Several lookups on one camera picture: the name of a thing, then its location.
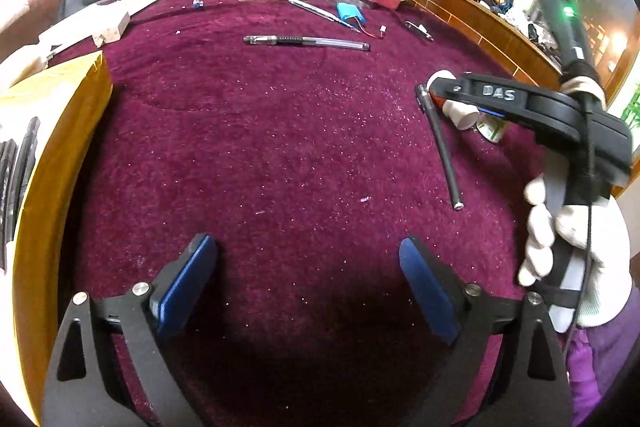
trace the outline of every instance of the wires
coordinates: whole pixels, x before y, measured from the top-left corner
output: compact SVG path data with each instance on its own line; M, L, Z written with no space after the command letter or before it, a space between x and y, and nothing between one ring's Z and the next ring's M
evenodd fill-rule
M583 99L584 109L584 122L587 133L587 175L588 175L588 193L589 193L589 205L588 205L588 217L587 217L587 248L586 257L584 260L584 275L582 277L582 284L580 285L580 295L578 295L578 303L575 307L574 317L571 319L571 325L568 329L568 334L564 348L562 349L562 357L566 361L566 356L569 352L571 341L574 338L575 330L577 329L578 316L580 315L580 308L582 302L587 293L589 286L589 279L591 278L591 269L593 265L593 259L591 257L591 218L593 212L593 198L594 198L594 179L595 179L595 147L593 144L593 100L591 95L585 93Z
M357 17L349 17L349 19L355 19L355 21L358 23L358 26L360 27L361 31L365 35L368 35L369 37L373 37L374 39L383 39L383 38L385 38L386 26L380 26L380 36L377 36L377 35L373 35L373 34L369 33L368 31L366 31L366 29L364 29L362 24L360 23L360 19L358 19Z

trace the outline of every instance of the blue finger pad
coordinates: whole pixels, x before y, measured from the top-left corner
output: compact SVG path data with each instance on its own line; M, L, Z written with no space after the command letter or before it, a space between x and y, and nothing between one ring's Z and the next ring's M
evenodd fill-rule
M218 260L216 242L204 235L180 273L158 302L158 335L172 337L182 331Z
M453 344L460 334L454 306L409 238L400 243L400 267L431 332L447 344Z

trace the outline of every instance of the wooden cabinet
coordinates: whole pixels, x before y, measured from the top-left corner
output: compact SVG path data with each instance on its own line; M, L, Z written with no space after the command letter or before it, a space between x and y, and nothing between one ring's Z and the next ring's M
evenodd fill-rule
M558 89L560 71L516 28L472 0L412 0L475 42L521 82Z

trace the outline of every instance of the label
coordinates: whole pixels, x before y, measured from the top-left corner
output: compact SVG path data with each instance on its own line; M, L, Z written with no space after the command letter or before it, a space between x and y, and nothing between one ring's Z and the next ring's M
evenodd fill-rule
M481 113L476 127L482 136L491 143L498 143L507 129L507 121L490 114Z

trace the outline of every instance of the maroon tablecloth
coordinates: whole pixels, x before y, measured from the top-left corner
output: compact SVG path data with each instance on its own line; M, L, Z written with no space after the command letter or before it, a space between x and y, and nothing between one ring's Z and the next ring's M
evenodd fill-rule
M153 279L209 232L218 272L166 352L215 425L396 425L447 352L404 281L400 241L413 233L463 280L519 296L534 175L530 133L511 128L494 146L443 120L466 203L454 212L414 85L443 68L505 73L413 9L366 10L371 32L387 27L376 41L285 0L192 1L159 1L104 48L113 100L68 216L63 306L72 291L101 298ZM363 39L371 51L249 46L249 34ZM56 60L94 50L89 39Z

